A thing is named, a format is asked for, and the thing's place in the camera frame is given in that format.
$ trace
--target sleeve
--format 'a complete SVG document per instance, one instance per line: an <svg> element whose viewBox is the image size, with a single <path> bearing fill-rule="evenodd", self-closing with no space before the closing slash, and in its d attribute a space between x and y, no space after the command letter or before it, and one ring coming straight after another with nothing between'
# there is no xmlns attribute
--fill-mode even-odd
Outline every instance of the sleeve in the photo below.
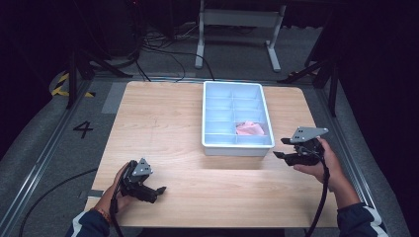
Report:
<svg viewBox="0 0 419 237"><path fill-rule="evenodd" d="M338 226L340 237L388 236L378 212L363 202L338 209Z"/></svg>
<svg viewBox="0 0 419 237"><path fill-rule="evenodd" d="M66 237L103 237L109 236L110 225L101 213L94 210L77 215L68 228Z"/></svg>

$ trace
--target printed number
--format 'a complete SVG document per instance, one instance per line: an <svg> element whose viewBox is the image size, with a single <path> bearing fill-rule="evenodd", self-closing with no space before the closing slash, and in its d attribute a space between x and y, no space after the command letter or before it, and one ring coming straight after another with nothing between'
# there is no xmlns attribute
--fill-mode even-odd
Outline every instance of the printed number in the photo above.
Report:
<svg viewBox="0 0 419 237"><path fill-rule="evenodd" d="M80 125L73 128L73 130L83 131L83 134L81 135L81 138L83 139L86 136L86 132L93 130L93 128L89 128L90 122L85 121L81 123Z"/></svg>

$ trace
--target white plastic tray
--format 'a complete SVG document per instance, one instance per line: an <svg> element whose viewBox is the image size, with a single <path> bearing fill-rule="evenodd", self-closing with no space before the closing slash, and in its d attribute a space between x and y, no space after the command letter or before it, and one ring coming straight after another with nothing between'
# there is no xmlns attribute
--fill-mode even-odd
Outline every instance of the white plastic tray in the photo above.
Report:
<svg viewBox="0 0 419 237"><path fill-rule="evenodd" d="M264 135L238 135L236 126L245 121L259 123ZM275 140L262 86L205 82L202 143L206 155L265 156Z"/></svg>

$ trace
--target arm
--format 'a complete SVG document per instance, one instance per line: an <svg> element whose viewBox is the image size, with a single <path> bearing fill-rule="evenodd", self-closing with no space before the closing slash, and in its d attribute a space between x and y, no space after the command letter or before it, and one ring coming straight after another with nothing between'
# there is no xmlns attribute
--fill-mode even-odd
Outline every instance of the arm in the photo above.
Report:
<svg viewBox="0 0 419 237"><path fill-rule="evenodd" d="M117 187L120 176L126 164L118 171L115 176L114 182L104 192L102 197L96 203L95 207L89 211L81 212L77 215L67 231L66 236L108 236L110 234L111 218L109 209L111 206L111 199L114 190ZM135 198L130 196L123 197L121 193L117 195L118 209L122 210L129 205Z"/></svg>
<svg viewBox="0 0 419 237"><path fill-rule="evenodd" d="M377 211L361 202L329 143L322 138L318 140L324 148L324 160L330 172L329 189L334 192L338 206L340 236L387 236ZM324 170L320 162L315 166L294 165L293 168L323 182Z"/></svg>

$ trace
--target wooden table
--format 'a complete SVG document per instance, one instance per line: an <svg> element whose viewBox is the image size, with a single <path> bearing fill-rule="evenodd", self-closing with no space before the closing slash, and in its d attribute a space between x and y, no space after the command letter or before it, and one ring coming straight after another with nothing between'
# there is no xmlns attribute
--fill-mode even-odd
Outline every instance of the wooden table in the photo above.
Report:
<svg viewBox="0 0 419 237"><path fill-rule="evenodd" d="M315 126L302 91L264 87L276 139L273 150L292 153L282 137ZM270 151L265 157L206 156L201 144L203 84L130 82L92 190L105 190L118 169L144 157L154 173L145 181L166 186L156 203L136 201L119 214L122 226L308 227L322 185ZM86 209L97 202L89 197ZM328 194L319 227L336 227Z"/></svg>

